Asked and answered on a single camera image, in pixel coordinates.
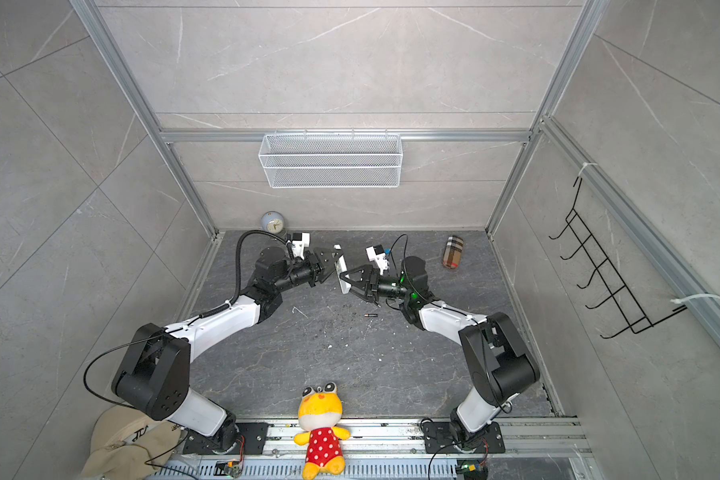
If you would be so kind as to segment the white remote control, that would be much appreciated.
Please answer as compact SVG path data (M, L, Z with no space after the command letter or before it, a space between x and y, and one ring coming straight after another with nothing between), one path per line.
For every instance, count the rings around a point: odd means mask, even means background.
M342 277L342 274L347 271L346 261L345 261L343 250L342 250L341 246L339 244L335 244L334 249L337 251L337 258L335 261L335 270L336 270L337 277L339 280L339 286L340 286L341 292L344 295L346 295L351 291L351 285L348 282L346 282Z

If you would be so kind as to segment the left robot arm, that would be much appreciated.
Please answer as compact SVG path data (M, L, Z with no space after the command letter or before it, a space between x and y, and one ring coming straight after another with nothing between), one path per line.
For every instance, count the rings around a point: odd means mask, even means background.
M340 247L306 249L301 257L279 247L264 249L254 272L235 300L183 322L140 327L113 378L112 392L153 420L167 420L207 439L207 447L226 452L238 437L235 415L193 391L190 365L227 337L269 318L282 293L315 286L344 271Z

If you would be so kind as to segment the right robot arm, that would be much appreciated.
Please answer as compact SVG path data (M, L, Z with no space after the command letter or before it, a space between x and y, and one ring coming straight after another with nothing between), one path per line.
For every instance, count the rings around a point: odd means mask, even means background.
M503 408L539 381L538 364L511 319L502 312L477 314L440 300L429 289L423 259L405 258L397 277L365 264L341 267L338 278L343 293L369 303L396 299L410 324L462 347L472 388L450 416L450 436L459 447L472 449Z

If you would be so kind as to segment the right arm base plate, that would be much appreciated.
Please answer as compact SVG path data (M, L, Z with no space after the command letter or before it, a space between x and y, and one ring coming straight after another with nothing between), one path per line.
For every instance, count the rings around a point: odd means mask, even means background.
M490 423L475 433L469 433L455 422L423 419L419 423L427 453L443 454L503 454L506 447L500 426Z

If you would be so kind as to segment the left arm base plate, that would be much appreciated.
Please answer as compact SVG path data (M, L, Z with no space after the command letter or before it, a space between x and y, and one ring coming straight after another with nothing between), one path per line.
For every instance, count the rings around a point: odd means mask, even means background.
M266 422L243 422L223 425L212 437L190 431L184 443L183 454L200 455L260 455L264 450L269 424Z

